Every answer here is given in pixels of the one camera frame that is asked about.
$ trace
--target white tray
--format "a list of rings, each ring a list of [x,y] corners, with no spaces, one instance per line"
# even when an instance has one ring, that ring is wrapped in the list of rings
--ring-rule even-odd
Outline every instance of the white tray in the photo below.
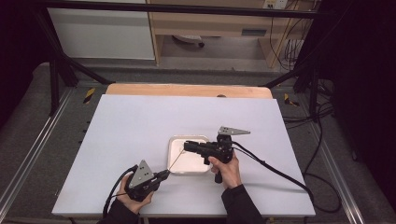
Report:
[[[174,175],[200,175],[210,169],[204,164],[201,155],[188,152],[184,149],[184,142],[187,140],[195,142],[208,142],[209,139],[203,135],[175,135],[169,140],[168,165],[167,168]]]

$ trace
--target black sleeve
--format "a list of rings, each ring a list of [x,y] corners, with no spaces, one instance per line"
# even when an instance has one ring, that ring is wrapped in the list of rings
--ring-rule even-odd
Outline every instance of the black sleeve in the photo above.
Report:
[[[116,199],[111,204],[107,217],[100,220],[97,224],[135,224],[138,219],[139,216],[137,214],[130,211],[122,202]]]
[[[227,210],[227,224],[259,224],[264,218],[248,196],[243,185],[233,189],[226,189],[221,195]]]

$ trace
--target hand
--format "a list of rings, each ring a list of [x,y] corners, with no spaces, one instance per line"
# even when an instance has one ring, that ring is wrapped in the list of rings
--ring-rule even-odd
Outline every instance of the hand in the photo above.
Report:
[[[125,194],[125,185],[126,181],[128,180],[128,175],[126,175],[122,180],[120,184],[120,189],[117,192],[117,194],[122,194],[117,196],[117,199],[122,202],[129,210],[131,210],[133,213],[138,214],[140,209],[145,206],[146,204],[151,203],[151,198],[152,195],[154,194],[154,191],[152,191],[146,198],[143,200],[143,202],[137,202],[135,200],[132,200],[128,194]]]
[[[214,157],[209,157],[208,159],[213,164],[213,173],[217,174],[218,171],[221,171],[225,189],[233,189],[242,184],[241,175],[239,174],[239,160],[236,158],[235,152],[231,161],[226,164]]]

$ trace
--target white tabletop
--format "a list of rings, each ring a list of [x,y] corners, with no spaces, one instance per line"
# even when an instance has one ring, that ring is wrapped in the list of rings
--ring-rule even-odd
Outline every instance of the white tabletop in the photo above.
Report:
[[[276,100],[186,96],[103,95],[64,187],[52,210],[65,217],[99,217],[119,176],[146,160],[166,169],[168,143],[179,134],[216,141],[220,126],[249,130],[233,136],[279,171],[304,183]],[[247,192],[264,216],[304,217],[315,211],[308,194],[236,151]],[[170,175],[142,217],[226,215],[214,175]]]

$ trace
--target black metal frame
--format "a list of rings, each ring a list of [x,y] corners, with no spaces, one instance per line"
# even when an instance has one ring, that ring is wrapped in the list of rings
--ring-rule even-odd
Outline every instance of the black metal frame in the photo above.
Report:
[[[71,66],[81,71],[85,75],[92,77],[102,84],[111,84],[113,81],[107,80],[95,74],[80,63],[69,58],[57,38],[57,35],[49,28],[43,17],[43,9],[52,8],[70,8],[70,9],[89,9],[89,10],[112,10],[112,11],[141,11],[141,12],[167,12],[167,13],[190,13],[190,14],[213,14],[213,15],[233,15],[233,16],[253,16],[253,17],[272,17],[272,18],[301,18],[301,19],[329,19],[336,15],[330,12],[316,11],[292,11],[292,10],[273,10],[273,9],[256,9],[243,7],[204,7],[204,6],[184,6],[184,5],[158,5],[158,4],[132,4],[132,3],[108,3],[108,2],[84,2],[84,1],[57,1],[57,0],[35,0],[28,2],[30,9],[35,16],[36,22],[41,27],[42,32],[46,35],[50,45],[50,75],[51,75],[51,95],[52,107],[51,114],[55,112],[59,105],[59,87],[57,75],[60,74],[66,86],[76,86],[78,79],[71,69]],[[300,70],[305,68],[301,66],[295,71],[278,78],[264,87],[272,88],[290,77],[295,76]]]

